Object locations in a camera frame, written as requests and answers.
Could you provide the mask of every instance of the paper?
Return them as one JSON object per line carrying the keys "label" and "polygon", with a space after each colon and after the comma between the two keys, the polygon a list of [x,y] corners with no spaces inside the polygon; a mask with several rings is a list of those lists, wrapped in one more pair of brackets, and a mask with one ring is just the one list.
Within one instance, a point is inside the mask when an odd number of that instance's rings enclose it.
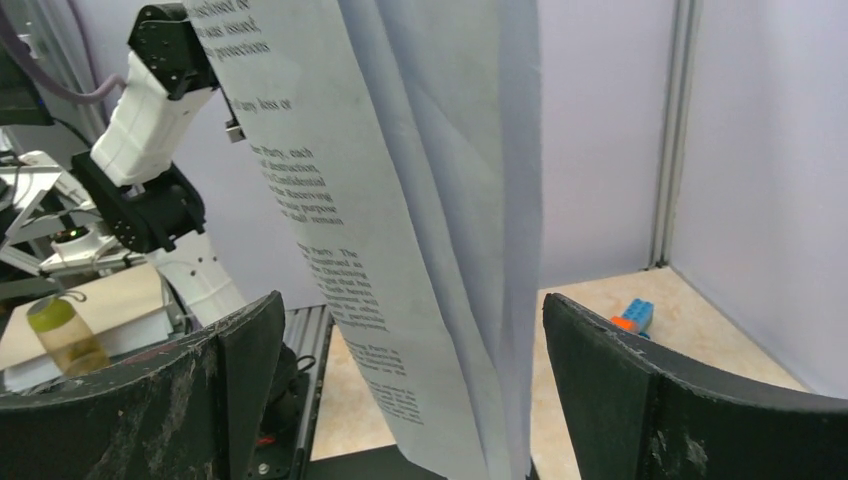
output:
{"label": "paper", "polygon": [[535,20],[502,29],[535,3],[184,3],[401,451],[451,479],[523,478],[538,39]]}

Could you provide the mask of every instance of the white panel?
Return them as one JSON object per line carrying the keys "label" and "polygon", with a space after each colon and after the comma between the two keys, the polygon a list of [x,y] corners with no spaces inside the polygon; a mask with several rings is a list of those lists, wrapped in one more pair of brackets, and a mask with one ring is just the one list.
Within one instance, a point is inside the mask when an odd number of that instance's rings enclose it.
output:
{"label": "white panel", "polygon": [[704,4],[672,264],[848,397],[848,2]]}
{"label": "white panel", "polygon": [[[100,78],[127,73],[127,40],[144,0],[76,0]],[[117,95],[112,97],[114,106]],[[206,204],[212,242],[248,300],[271,290],[287,309],[324,303],[246,142],[229,143],[220,95],[198,114],[174,160]]]}
{"label": "white panel", "polygon": [[542,284],[648,266],[673,0],[540,0]]}

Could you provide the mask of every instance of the table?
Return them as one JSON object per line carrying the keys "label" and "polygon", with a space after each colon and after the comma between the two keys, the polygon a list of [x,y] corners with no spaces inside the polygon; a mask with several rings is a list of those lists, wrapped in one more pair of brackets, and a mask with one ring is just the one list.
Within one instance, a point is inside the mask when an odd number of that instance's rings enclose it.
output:
{"label": "table", "polygon": [[[762,382],[805,391],[780,365],[739,331],[671,269],[566,285],[539,292],[562,293],[604,317],[619,315],[634,298],[655,305],[649,332],[657,343],[708,365]],[[531,450],[542,480],[580,478],[556,392],[536,312]],[[333,335],[312,459],[394,444],[379,407],[347,351]]]}

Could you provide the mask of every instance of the white robotic arm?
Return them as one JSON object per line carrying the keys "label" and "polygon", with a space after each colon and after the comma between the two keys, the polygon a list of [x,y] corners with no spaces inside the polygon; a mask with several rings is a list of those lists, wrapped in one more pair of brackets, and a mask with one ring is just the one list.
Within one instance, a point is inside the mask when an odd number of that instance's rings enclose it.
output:
{"label": "white robotic arm", "polygon": [[[121,244],[144,254],[207,326],[245,300],[205,232],[200,195],[171,158],[218,82],[179,4],[144,7],[129,44],[126,89],[73,174]],[[135,185],[142,193],[130,196]]]}

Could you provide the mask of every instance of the bottle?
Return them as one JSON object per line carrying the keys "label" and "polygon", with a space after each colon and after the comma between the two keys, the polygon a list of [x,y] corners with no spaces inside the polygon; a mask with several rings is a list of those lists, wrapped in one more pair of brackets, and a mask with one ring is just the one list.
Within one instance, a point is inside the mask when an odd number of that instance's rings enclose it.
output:
{"label": "bottle", "polygon": [[27,320],[66,377],[111,365],[100,341],[67,300],[55,296],[41,299],[27,311]]}

